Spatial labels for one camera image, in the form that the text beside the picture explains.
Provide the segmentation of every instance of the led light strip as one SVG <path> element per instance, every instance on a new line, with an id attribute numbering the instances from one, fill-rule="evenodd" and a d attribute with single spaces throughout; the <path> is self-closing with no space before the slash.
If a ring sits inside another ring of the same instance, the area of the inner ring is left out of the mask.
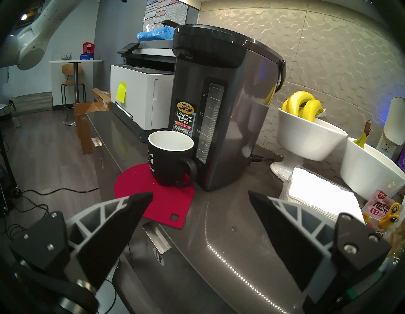
<path id="1" fill-rule="evenodd" d="M 231 272 L 233 272 L 233 274 L 235 276 L 237 276 L 240 280 L 242 280 L 249 288 L 251 288 L 254 292 L 257 293 L 258 296 L 262 297 L 265 301 L 267 301 L 268 303 L 270 303 L 270 305 L 272 305 L 275 309 L 279 310 L 280 313 L 284 313 L 284 314 L 288 314 L 286 311 L 284 311 L 284 309 L 282 309 L 281 307 L 279 307 L 276 303 L 272 302 L 269 298 L 267 298 L 263 293 L 261 293 L 258 289 L 256 289 L 252 284 L 250 284 L 245 278 L 243 278 L 243 276 L 235 269 L 231 266 L 231 264 L 229 264 L 226 260 L 224 260 L 223 257 L 221 257 L 221 255 L 214 250 L 214 248 L 208 244 L 208 248 L 211 250 L 211 252 L 213 252 L 215 254 L 215 256 L 217 258 L 219 258 L 219 260 L 226 266 L 228 267 L 228 269 L 231 270 Z"/>

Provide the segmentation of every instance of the white napkin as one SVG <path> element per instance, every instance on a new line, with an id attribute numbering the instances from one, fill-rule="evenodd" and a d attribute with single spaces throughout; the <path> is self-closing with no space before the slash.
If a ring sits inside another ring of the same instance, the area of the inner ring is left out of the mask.
<path id="1" fill-rule="evenodd" d="M 364 223 L 353 192 L 344 190 L 303 168 L 294 168 L 283 185 L 280 199 L 311 207 L 334 221 L 341 212 L 345 212 Z"/>

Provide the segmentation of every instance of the red silicone trivet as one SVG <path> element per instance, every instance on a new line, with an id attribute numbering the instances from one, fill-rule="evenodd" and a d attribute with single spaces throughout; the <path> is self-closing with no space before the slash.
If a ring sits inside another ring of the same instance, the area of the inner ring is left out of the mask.
<path id="1" fill-rule="evenodd" d="M 187 188 L 161 186 L 152 177 L 149 164 L 139 164 L 125 170 L 114 185 L 116 198 L 150 191 L 153 192 L 153 201 L 143 216 L 181 229 L 193 199 L 194 185 Z"/>

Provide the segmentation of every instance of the white printer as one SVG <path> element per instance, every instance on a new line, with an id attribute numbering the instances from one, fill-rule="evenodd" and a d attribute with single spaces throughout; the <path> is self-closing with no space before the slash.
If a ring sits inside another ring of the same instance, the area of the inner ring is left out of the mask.
<path id="1" fill-rule="evenodd" d="M 111 65 L 113 112 L 147 143 L 151 133 L 168 128 L 176 62 L 172 41 L 133 43 L 118 53 L 124 64 Z M 116 98 L 121 82 L 126 84 L 123 103 Z"/>

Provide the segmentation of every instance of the mug handle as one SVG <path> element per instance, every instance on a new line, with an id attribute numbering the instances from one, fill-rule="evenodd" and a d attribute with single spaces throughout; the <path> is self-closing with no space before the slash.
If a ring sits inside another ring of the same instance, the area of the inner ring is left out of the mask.
<path id="1" fill-rule="evenodd" d="M 178 186 L 179 188 L 186 188 L 186 187 L 192 185 L 195 182 L 195 180 L 197 179 L 197 165 L 190 158 L 184 157 L 184 158 L 181 159 L 181 161 L 184 162 L 188 166 L 188 168 L 190 170 L 190 180 L 188 180 L 187 183 L 177 181 L 176 186 Z"/>

